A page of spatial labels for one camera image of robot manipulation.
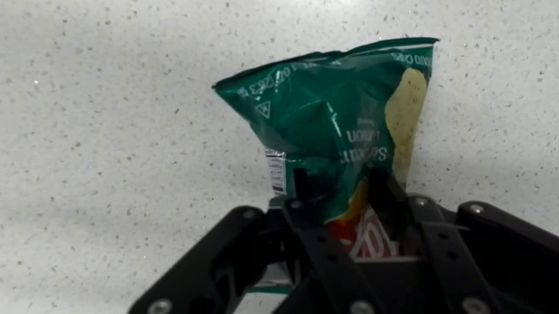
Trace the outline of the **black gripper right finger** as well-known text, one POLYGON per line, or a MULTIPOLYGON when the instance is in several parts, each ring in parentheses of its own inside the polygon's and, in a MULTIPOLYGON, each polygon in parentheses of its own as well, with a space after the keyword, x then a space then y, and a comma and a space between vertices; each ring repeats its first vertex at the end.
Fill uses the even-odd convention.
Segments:
POLYGON ((375 171, 400 255, 366 267, 386 314, 559 314, 559 237, 482 201, 449 211, 375 171))

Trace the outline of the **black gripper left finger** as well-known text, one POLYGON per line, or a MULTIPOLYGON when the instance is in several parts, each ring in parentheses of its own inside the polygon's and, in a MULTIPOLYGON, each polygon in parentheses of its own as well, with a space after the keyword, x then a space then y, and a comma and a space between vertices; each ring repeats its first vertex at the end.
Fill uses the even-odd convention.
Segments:
POLYGON ((127 314, 234 314, 272 263, 291 284, 270 314, 373 314, 359 269, 300 201, 228 211, 127 314))

